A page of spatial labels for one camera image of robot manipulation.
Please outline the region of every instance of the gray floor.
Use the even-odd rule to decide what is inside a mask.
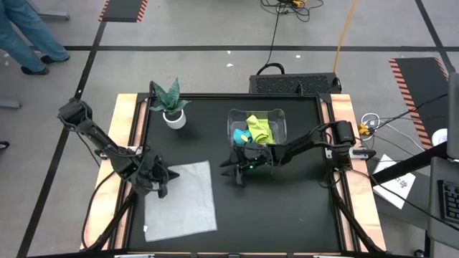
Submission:
[[[90,46],[98,30],[104,0],[36,0],[43,9],[68,11],[70,21],[47,23],[64,45]],[[424,0],[424,5],[445,46],[459,46],[459,3]],[[278,45],[336,46],[351,0],[329,0],[300,23],[294,16],[280,18]],[[194,46],[269,45],[275,16],[263,11],[258,0],[150,1],[144,20],[137,24],[109,23],[101,45]],[[347,46],[434,47],[413,0],[361,0],[344,41]],[[0,139],[11,142],[0,153],[0,257],[15,257],[59,140],[62,126],[57,110],[75,94],[89,52],[71,52],[71,60],[50,67],[46,77],[21,74],[11,57],[0,55],[0,96],[22,102],[21,110],[0,110]],[[273,52],[272,61],[288,73],[330,72],[334,52]],[[459,67],[459,53],[448,53]],[[155,80],[170,85],[179,76],[183,92],[247,92],[248,78],[266,62],[268,52],[98,52],[83,99],[94,110],[94,120],[107,130],[115,98],[122,92],[145,92]],[[356,118],[375,112],[393,116],[406,110],[389,58],[440,57],[437,52],[342,52],[338,75],[344,92],[351,94]],[[277,73],[266,70],[266,73]],[[419,141],[413,124],[397,120],[393,126]],[[419,150],[390,128],[379,135]],[[409,155],[377,140],[378,156],[393,159]],[[29,255],[76,252],[87,202],[94,189],[97,168],[85,146],[71,134],[37,227]],[[380,214],[388,250],[411,254],[423,247],[424,232]],[[457,257],[459,252],[435,246],[436,257]]]

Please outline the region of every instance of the black shoe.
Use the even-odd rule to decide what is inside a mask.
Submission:
[[[38,72],[34,72],[27,67],[21,67],[21,71],[26,75],[47,75],[49,74],[49,70],[46,67],[43,70],[38,71]]]
[[[49,57],[49,55],[45,55],[43,56],[42,58],[40,58],[42,60],[43,63],[47,64],[47,65],[50,65],[52,63],[55,63],[55,62],[65,62],[65,61],[68,61],[70,59],[70,56],[68,56],[66,59],[64,60],[60,60],[60,61],[55,61],[53,59],[51,59],[51,57]]]
[[[7,149],[9,146],[9,142],[6,141],[0,141],[0,151]]]

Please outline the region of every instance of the clear plastic container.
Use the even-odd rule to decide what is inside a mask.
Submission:
[[[228,139],[233,145],[233,134],[236,129],[248,130],[246,120],[254,115],[258,119],[268,119],[271,132],[276,144],[284,143],[287,140],[287,125],[285,121],[285,113],[283,110],[276,108],[271,111],[241,111],[231,109],[228,114]]]

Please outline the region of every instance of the white cable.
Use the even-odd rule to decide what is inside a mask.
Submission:
[[[396,129],[395,127],[393,127],[392,125],[390,124],[386,124],[387,126],[389,126],[390,128],[394,129],[396,132],[398,132],[399,134],[403,135],[404,137],[410,139],[418,148],[421,149],[421,151],[425,151],[423,147],[419,146],[419,144],[416,143],[415,140],[413,140],[413,138],[411,138],[408,134],[405,134],[405,133],[402,133],[400,132],[398,129]]]
[[[374,116],[376,117],[376,119],[370,119],[370,120],[364,121],[364,118],[365,118],[366,116],[368,116],[368,115],[374,115]],[[363,123],[363,124],[366,126],[366,124],[367,124],[369,121],[373,121],[373,120],[377,120],[377,121],[378,121],[378,125],[376,126],[376,128],[378,128],[378,127],[379,127],[379,124],[381,124],[381,120],[379,119],[379,116],[378,116],[378,114],[376,114],[376,113],[367,113],[367,114],[363,115],[363,116],[361,117],[361,119],[360,119],[360,123]],[[371,139],[372,137],[373,137],[373,135],[370,135],[370,137],[365,138],[365,139],[362,139],[362,140],[369,140],[369,139]]]
[[[368,115],[373,115],[373,116],[376,117],[376,119],[370,119],[370,120],[364,121],[364,118],[365,118],[366,116],[368,116]],[[381,124],[381,119],[379,118],[378,114],[376,114],[376,113],[367,113],[367,114],[363,115],[363,116],[361,117],[360,122],[363,123],[366,127],[368,127],[366,124],[367,124],[369,121],[373,121],[373,120],[377,120],[377,121],[378,121],[378,125],[376,126],[376,128],[378,128],[379,125]],[[396,129],[395,127],[393,127],[393,126],[390,125],[390,124],[386,124],[386,125],[389,126],[390,128],[392,128],[393,130],[395,130],[396,132],[398,132],[399,134],[403,135],[404,137],[410,139],[419,149],[421,149],[421,151],[424,151],[424,148],[421,147],[419,144],[417,144],[416,141],[413,140],[413,138],[411,138],[408,134],[399,131],[398,129]],[[372,137],[373,137],[373,135],[370,135],[370,137],[365,138],[365,139],[362,139],[362,140],[369,140],[369,139],[371,139]]]

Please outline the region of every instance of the blue object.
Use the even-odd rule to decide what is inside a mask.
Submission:
[[[0,49],[8,52],[21,66],[33,72],[44,69],[44,63],[14,31],[10,21],[39,51],[54,61],[69,57],[65,48],[52,36],[46,24],[26,0],[0,0]]]
[[[236,129],[232,134],[232,139],[236,144],[244,145],[246,143],[252,142],[252,135],[250,134],[249,130]]]

